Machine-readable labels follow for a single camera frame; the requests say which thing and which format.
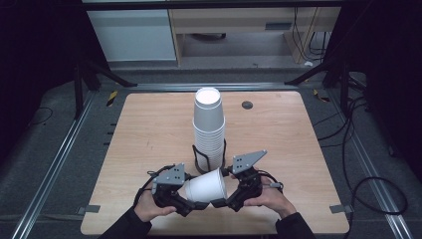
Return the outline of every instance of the paper cup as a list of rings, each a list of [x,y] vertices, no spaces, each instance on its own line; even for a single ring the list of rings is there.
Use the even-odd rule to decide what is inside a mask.
[[[209,203],[220,198],[227,199],[226,185],[220,168],[187,181],[185,190],[187,199],[192,202]]]
[[[224,124],[220,92],[215,88],[201,88],[195,95],[193,121],[202,131],[215,131]]]

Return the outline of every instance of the wooden tabletop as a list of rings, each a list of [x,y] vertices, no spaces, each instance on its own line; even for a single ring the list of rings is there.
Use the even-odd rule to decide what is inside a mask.
[[[266,149],[255,165],[285,184],[284,192],[314,233],[345,233],[344,213],[332,214],[340,204],[319,148],[317,137],[296,92],[222,92],[226,117],[226,166],[234,155]],[[250,110],[242,102],[253,104]],[[185,171],[200,175],[194,166],[192,125],[194,93],[131,94],[127,97],[99,175],[81,230],[104,233],[132,204],[147,171],[185,163]],[[230,196],[238,181],[225,177]],[[184,188],[179,190],[185,197]],[[278,215],[266,207],[243,207],[177,213],[152,220],[150,235],[276,234]]]

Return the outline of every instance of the hand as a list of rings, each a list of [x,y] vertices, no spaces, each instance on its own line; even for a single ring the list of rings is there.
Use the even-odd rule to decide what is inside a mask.
[[[149,183],[146,188],[151,188],[151,185],[152,184]],[[157,216],[166,216],[175,211],[176,208],[173,206],[163,208],[158,207],[155,204],[154,198],[152,197],[151,190],[143,191],[142,195],[139,198],[139,201],[134,207],[134,212],[143,222],[148,222]]]
[[[281,193],[277,188],[272,188],[269,185],[272,181],[266,177],[261,176],[263,184],[263,191],[261,196],[245,200],[244,206],[261,206],[264,205],[277,213],[283,219],[296,212],[295,206]]]

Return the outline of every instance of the aluminum rail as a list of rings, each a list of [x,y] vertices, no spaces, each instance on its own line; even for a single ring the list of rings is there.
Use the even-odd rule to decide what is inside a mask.
[[[341,109],[338,105],[338,96],[334,94],[332,91],[328,91],[329,97],[334,99],[334,106],[336,107],[338,112],[341,112]],[[343,114],[340,114],[341,119],[345,121]],[[363,169],[363,172],[366,176],[377,176],[379,177],[380,174],[376,170],[376,167],[373,165],[369,155],[367,154],[365,147],[363,146],[359,136],[354,133],[351,136],[351,142],[354,149],[354,152],[357,155],[357,158],[360,162],[360,165]],[[398,207],[391,196],[388,188],[386,187],[383,181],[369,181],[368,182],[375,197],[378,201],[379,206],[384,211],[398,211]],[[388,224],[391,227],[391,230],[394,233],[395,238],[397,239],[413,239],[413,235],[410,232],[406,222],[401,215],[385,215]]]
[[[50,194],[50,191],[62,169],[63,164],[75,142],[75,139],[84,123],[87,114],[91,108],[92,101],[96,95],[96,92],[89,92],[85,101],[85,107],[80,117],[75,119],[72,123],[71,128],[68,131],[59,151],[57,152],[46,176],[44,177],[37,193],[32,199],[30,205],[26,209],[24,215],[19,220],[15,231],[13,232],[13,239],[15,238],[27,238],[32,227],[34,226],[38,216],[40,215],[41,209]]]
[[[284,83],[215,83],[215,84],[138,84],[137,87],[123,88],[122,91],[138,92],[196,92],[200,88],[213,87],[219,91],[288,91],[296,90],[296,86],[286,86]]]
[[[86,11],[159,10],[159,9],[211,9],[211,8],[295,8],[342,7],[368,0],[215,0],[215,1],[146,1],[56,4],[57,8],[80,8]]]

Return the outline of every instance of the robotic hand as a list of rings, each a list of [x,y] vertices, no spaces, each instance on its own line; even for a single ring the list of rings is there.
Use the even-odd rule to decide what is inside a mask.
[[[226,200],[224,198],[211,201],[211,204],[216,207],[229,207],[234,211],[239,211],[243,207],[245,200],[253,197],[258,197],[262,192],[261,176],[265,175],[275,181],[272,187],[278,187],[283,192],[283,184],[271,176],[268,172],[256,170],[254,164],[260,160],[265,154],[266,150],[251,152],[243,155],[233,157],[233,165],[227,168],[222,168],[223,176],[233,174],[238,180],[239,185],[236,191]],[[195,178],[184,171],[184,164],[164,166],[157,172],[148,172],[151,178],[139,189],[136,194],[133,204],[137,203],[146,185],[152,181],[152,196],[155,203],[159,207],[174,206],[176,212],[182,216],[187,216],[192,210],[204,210],[209,203],[191,202],[178,194],[178,190],[183,184],[190,179]]]

